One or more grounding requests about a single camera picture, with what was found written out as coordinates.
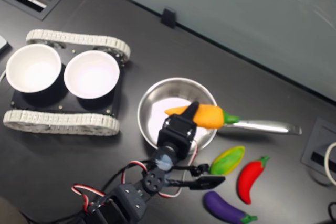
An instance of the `black cable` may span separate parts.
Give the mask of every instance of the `black cable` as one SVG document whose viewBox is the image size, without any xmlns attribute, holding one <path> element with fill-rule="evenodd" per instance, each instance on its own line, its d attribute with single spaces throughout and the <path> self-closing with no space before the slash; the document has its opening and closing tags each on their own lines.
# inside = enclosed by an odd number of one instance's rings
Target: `black cable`
<svg viewBox="0 0 336 224">
<path fill-rule="evenodd" d="M 148 163 L 151 163 L 152 161 L 151 160 L 143 160 L 143 161 L 139 161 L 141 163 L 144 163 L 144 164 L 148 164 Z M 133 166 L 136 166 L 136 164 L 128 164 L 127 166 L 125 166 L 124 168 L 120 169 L 116 174 L 114 174 L 104 185 L 103 187 L 101 188 L 101 192 L 105 192 L 105 190 L 110 186 L 110 184 L 120 175 L 122 174 L 125 170 L 127 170 L 128 168 L 131 168 Z"/>
<path fill-rule="evenodd" d="M 336 219 L 335 219 L 334 216 L 332 215 L 332 211 L 331 211 L 331 207 L 332 207 L 333 205 L 336 205 L 336 202 L 331 202 L 331 203 L 329 203 L 329 205 L 328 205 L 328 214 L 329 214 L 330 219 L 332 220 L 333 224 L 336 224 Z"/>
<path fill-rule="evenodd" d="M 141 163 L 150 163 L 152 161 L 150 160 L 143 160 L 143 161 L 140 161 Z M 101 192 L 104 192 L 109 186 L 110 184 L 120 175 L 122 174 L 125 170 L 127 170 L 128 168 L 131 168 L 133 166 L 136 166 L 136 164 L 128 164 L 127 166 L 125 166 L 124 168 L 120 169 L 116 174 L 114 174 L 104 185 L 103 187 L 101 188 Z M 74 217 L 77 217 L 79 216 L 81 213 L 83 213 L 83 210 L 75 213 L 75 214 L 72 214 L 72 215 L 68 215 L 68 216 L 65 216 L 65 217 L 62 217 L 60 219 L 57 219 L 57 220 L 54 220 L 52 222 L 36 222 L 32 219 L 30 219 L 26 214 L 24 214 L 23 212 L 20 212 L 25 218 L 26 220 L 28 221 L 28 223 L 31 223 L 31 224 L 58 224 L 60 222 L 63 222 L 63 221 L 66 221 L 66 220 L 70 220 Z"/>
</svg>

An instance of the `plastic vegetable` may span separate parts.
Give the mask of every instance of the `plastic vegetable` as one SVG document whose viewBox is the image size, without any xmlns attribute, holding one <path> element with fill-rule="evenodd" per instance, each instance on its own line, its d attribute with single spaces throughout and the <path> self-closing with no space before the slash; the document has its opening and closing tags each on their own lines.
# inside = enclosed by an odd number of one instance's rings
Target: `plastic vegetable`
<svg viewBox="0 0 336 224">
<path fill-rule="evenodd" d="M 204 195 L 204 205 L 207 210 L 222 221 L 231 224 L 247 224 L 258 220 L 257 216 L 250 216 L 247 213 L 231 206 L 215 191 L 209 191 Z"/>
<path fill-rule="evenodd" d="M 180 115 L 186 108 L 187 106 L 172 108 L 166 110 L 165 113 L 167 115 Z M 238 121 L 239 117 L 227 114 L 218 106 L 207 104 L 200 104 L 194 116 L 194 122 L 197 126 L 207 129 L 218 129 L 222 127 L 224 123 L 237 123 Z"/>
<path fill-rule="evenodd" d="M 244 203 L 251 204 L 250 189 L 259 175 L 264 171 L 268 159 L 269 156 L 265 156 L 257 161 L 250 162 L 240 173 L 237 190 L 240 199 Z"/>
<path fill-rule="evenodd" d="M 245 147 L 243 146 L 236 146 L 226 150 L 213 161 L 210 173 L 228 175 L 242 161 L 244 153 Z"/>
</svg>

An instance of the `toy red pepper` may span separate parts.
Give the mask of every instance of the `toy red pepper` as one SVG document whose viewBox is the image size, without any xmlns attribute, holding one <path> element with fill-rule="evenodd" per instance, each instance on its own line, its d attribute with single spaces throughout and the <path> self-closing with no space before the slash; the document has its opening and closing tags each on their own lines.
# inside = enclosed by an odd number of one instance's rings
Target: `toy red pepper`
<svg viewBox="0 0 336 224">
<path fill-rule="evenodd" d="M 250 189 L 259 175 L 264 171 L 268 159 L 269 156 L 265 156 L 257 161 L 250 162 L 240 173 L 237 190 L 240 199 L 244 203 L 251 204 Z"/>
</svg>

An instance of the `purple eggplant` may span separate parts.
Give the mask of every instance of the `purple eggplant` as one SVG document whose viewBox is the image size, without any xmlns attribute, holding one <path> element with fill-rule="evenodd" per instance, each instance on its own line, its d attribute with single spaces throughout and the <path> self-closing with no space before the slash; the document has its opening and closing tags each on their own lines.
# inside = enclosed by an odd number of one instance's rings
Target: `purple eggplant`
<svg viewBox="0 0 336 224">
<path fill-rule="evenodd" d="M 215 191 L 209 191 L 204 195 L 204 205 L 207 210 L 222 221 L 231 224 L 247 224 L 258 220 L 257 216 L 250 216 L 247 213 L 231 206 L 221 198 Z"/>
</svg>

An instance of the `dark tabletop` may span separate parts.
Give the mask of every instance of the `dark tabletop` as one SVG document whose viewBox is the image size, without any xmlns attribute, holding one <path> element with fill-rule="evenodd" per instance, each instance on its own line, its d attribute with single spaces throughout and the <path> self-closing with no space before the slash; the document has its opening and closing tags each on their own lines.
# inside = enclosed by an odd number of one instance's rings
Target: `dark tabletop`
<svg viewBox="0 0 336 224">
<path fill-rule="evenodd" d="M 336 123 L 334 106 L 186 31 L 165 27 L 125 0 L 62 0 L 44 21 L 0 1 L 0 34 L 13 46 L 0 56 L 0 72 L 36 28 L 118 37 L 132 54 L 125 68 L 118 136 L 29 134 L 0 124 L 0 195 L 34 219 L 48 221 L 79 210 L 82 198 L 70 190 L 73 183 L 100 188 L 128 161 L 148 158 L 152 149 L 141 136 L 136 110 L 145 91 L 169 77 L 200 82 L 232 114 L 302 126 L 301 136 L 243 131 L 217 135 L 195 163 L 211 163 L 233 146 L 246 147 L 242 163 L 216 188 L 225 200 L 257 215 L 256 223 L 318 224 L 328 219 L 327 205 L 335 200 L 336 190 L 317 184 L 300 159 L 316 118 Z M 68 47 L 62 54 L 64 64 L 72 49 L 81 50 Z M 6 80 L 1 82 L 0 115 L 10 109 L 13 92 Z M 271 159 L 253 186 L 252 205 L 246 206 L 236 196 L 237 175 L 262 155 Z M 319 174 L 313 176 L 327 182 Z M 140 171 L 130 170 L 128 179 L 140 179 Z M 221 223 L 203 209 L 203 195 L 186 189 L 176 199 L 155 197 L 142 223 Z"/>
</svg>

